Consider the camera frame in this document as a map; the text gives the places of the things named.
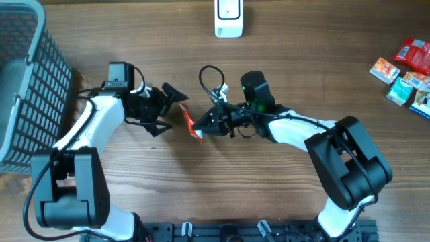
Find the red candy bag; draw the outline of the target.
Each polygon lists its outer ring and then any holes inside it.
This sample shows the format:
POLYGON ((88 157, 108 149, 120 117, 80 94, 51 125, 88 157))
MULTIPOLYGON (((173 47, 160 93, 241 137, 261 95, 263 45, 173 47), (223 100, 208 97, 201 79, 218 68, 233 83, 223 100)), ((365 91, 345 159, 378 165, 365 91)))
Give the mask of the red candy bag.
POLYGON ((392 60, 406 64, 416 72, 429 75, 429 42, 407 38, 392 60))

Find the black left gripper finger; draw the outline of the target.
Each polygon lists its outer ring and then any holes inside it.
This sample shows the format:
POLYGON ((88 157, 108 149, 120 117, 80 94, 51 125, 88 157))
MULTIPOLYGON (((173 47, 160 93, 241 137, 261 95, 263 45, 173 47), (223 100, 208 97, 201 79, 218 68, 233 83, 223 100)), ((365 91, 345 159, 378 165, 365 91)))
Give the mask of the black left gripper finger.
POLYGON ((170 110, 173 103, 181 102, 189 99, 188 96, 186 96, 186 94, 176 90, 173 86, 171 86, 167 82, 164 82, 164 84, 162 85, 162 89, 165 95, 167 96, 167 101, 165 102, 165 106, 161 111, 161 116, 167 115, 167 112, 170 110))
POLYGON ((160 120, 155 120, 150 123, 142 123, 141 125, 152 135, 152 137, 156 137, 172 128, 172 125, 160 120))

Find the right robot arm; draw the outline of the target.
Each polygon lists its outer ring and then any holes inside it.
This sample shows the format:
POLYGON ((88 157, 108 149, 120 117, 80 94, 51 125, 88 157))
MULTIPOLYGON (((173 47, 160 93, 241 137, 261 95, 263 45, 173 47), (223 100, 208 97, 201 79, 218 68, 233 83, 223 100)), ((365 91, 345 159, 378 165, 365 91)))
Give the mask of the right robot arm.
POLYGON ((275 102, 261 71, 245 73, 240 82, 245 101, 239 104, 228 102, 225 83, 207 90, 214 105, 193 131, 234 137, 240 127, 252 125, 261 138, 307 152, 328 196, 316 218, 319 239, 342 241, 392 181, 387 160, 356 117, 333 121, 299 115, 275 102))

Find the teal small box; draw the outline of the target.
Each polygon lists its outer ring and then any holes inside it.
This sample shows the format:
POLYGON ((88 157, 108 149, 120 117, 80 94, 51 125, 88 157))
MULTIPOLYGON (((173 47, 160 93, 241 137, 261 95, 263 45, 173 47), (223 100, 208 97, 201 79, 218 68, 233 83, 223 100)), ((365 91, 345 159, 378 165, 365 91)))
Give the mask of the teal small box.
POLYGON ((412 90, 413 86, 408 81, 397 77, 386 98, 401 106, 406 103, 412 90))

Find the orange small box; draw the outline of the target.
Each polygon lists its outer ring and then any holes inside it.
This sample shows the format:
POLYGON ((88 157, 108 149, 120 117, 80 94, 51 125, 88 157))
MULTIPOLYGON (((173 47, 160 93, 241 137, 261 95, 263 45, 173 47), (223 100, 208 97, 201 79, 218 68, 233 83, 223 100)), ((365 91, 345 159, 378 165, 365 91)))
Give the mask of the orange small box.
POLYGON ((429 92, 429 76, 418 72, 408 71, 406 72, 404 79, 418 91, 429 92))
POLYGON ((369 70, 379 80, 391 84, 400 74, 400 69, 383 58, 379 58, 369 70))

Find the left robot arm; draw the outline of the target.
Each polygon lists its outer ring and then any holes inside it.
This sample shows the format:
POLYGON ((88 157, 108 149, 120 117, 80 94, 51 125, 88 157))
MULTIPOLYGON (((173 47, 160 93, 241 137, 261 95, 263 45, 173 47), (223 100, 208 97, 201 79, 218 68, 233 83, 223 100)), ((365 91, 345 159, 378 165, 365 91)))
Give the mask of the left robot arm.
POLYGON ((156 137, 172 127, 160 120, 172 104, 188 99, 168 83, 160 89, 145 81, 135 87, 140 72, 127 62, 110 62, 107 81, 81 92, 86 108, 75 125, 52 148, 32 155, 32 187, 23 223, 33 238, 57 241, 79 235, 84 241, 152 241, 137 214, 110 202, 100 160, 119 125, 140 126, 156 137))

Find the red stick sachet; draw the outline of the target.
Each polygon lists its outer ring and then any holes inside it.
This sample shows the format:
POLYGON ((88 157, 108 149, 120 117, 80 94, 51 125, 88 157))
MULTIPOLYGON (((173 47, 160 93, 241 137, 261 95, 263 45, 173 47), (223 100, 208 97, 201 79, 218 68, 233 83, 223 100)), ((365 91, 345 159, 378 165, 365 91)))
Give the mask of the red stick sachet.
POLYGON ((183 115, 187 121, 187 127, 188 127, 190 134, 201 143, 203 141, 203 133, 202 133, 202 131, 199 131, 199 130, 195 131, 194 130, 193 125, 195 124, 195 122, 191 119, 191 116, 189 115, 188 105, 186 103, 183 103, 183 102, 180 102, 179 105, 180 105, 182 112, 183 112, 183 115))

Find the white cream snack bag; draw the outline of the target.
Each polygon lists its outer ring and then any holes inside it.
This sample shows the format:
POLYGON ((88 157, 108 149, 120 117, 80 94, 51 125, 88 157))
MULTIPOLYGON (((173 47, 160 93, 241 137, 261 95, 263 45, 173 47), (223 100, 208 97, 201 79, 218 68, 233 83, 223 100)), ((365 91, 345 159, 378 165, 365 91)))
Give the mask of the white cream snack bag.
POLYGON ((430 110, 429 110, 429 92, 422 92, 416 90, 414 100, 409 107, 409 110, 424 117, 425 119, 430 119, 430 110))

